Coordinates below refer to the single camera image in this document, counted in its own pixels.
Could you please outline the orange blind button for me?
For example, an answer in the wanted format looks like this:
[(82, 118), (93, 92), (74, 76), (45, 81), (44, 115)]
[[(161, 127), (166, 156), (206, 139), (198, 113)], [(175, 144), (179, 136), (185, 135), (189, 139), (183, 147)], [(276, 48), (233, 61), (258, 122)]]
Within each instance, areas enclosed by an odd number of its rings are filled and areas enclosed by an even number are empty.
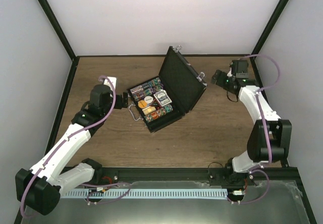
[(144, 109), (144, 108), (148, 107), (148, 103), (145, 100), (140, 100), (140, 101), (138, 101), (138, 107), (141, 109)]

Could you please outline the unboxed banded card deck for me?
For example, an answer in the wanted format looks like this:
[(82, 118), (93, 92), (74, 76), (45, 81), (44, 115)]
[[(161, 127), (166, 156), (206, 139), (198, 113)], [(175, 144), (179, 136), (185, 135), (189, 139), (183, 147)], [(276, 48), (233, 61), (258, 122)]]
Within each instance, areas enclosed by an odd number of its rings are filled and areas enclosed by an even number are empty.
[(145, 116), (154, 112), (154, 111), (156, 111), (156, 108), (154, 106), (148, 106), (148, 107), (142, 109), (142, 112), (144, 113)]

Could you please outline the white dealer button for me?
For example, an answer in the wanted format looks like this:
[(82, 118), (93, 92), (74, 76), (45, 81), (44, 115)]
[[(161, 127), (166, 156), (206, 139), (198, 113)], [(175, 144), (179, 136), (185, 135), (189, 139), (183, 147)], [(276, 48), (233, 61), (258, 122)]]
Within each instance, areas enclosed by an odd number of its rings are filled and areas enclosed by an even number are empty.
[(153, 98), (152, 96), (146, 96), (146, 97), (144, 98), (144, 101), (145, 101), (147, 104), (151, 104), (151, 103), (153, 103), (154, 98)]

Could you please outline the black poker set case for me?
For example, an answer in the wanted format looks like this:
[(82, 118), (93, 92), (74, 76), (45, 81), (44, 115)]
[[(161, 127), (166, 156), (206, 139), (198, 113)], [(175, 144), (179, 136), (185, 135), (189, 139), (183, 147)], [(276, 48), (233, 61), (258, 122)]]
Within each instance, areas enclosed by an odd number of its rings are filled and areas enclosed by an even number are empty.
[[(206, 90), (207, 83), (205, 81), (205, 73), (196, 72), (180, 53), (180, 49), (180, 46), (170, 46), (158, 75), (127, 89), (128, 95), (133, 102), (132, 105), (136, 107), (140, 114), (139, 118), (144, 121), (151, 133), (174, 123), (193, 110)], [(134, 100), (130, 89), (157, 77), (160, 78), (161, 83), (164, 85), (163, 90), (167, 92), (172, 100), (172, 103), (170, 104), (173, 107), (173, 111), (157, 120), (147, 122), (144, 119), (145, 115), (142, 112), (142, 109), (138, 107), (138, 101)], [(148, 106), (154, 106), (156, 110), (161, 108), (155, 98), (153, 103), (148, 104)]]

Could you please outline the blue boxed card deck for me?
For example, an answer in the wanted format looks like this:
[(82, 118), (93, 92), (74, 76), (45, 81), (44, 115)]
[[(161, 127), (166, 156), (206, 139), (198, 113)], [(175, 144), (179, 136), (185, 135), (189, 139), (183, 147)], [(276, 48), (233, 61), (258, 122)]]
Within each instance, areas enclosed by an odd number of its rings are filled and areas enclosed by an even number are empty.
[(153, 96), (161, 107), (164, 107), (172, 103), (171, 98), (168, 96), (167, 92), (163, 89), (157, 91)]

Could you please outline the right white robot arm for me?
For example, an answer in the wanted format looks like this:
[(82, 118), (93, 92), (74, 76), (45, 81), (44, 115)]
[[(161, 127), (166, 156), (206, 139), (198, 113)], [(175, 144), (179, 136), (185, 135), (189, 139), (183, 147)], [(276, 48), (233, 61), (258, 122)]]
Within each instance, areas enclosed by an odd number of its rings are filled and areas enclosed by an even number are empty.
[(244, 104), (253, 121), (246, 151), (229, 159), (224, 166), (224, 180), (229, 185), (236, 185), (257, 168), (286, 161), (289, 155), (292, 124), (271, 108), (259, 82), (249, 77), (248, 68), (247, 60), (233, 60), (228, 72), (217, 69), (211, 78), (212, 84)]

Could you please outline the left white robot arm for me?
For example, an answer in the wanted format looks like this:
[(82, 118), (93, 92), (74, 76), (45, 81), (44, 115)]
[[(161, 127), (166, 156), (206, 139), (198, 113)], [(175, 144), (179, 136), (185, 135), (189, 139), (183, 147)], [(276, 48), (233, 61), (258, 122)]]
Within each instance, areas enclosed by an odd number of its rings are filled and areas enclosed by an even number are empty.
[(29, 170), (16, 173), (17, 199), (24, 218), (26, 206), (47, 215), (67, 192), (78, 186), (96, 187), (102, 182), (102, 165), (92, 159), (87, 158), (66, 172), (63, 168), (112, 113), (118, 97), (115, 89), (116, 84), (109, 79), (95, 85), (90, 100), (75, 114), (56, 145)]

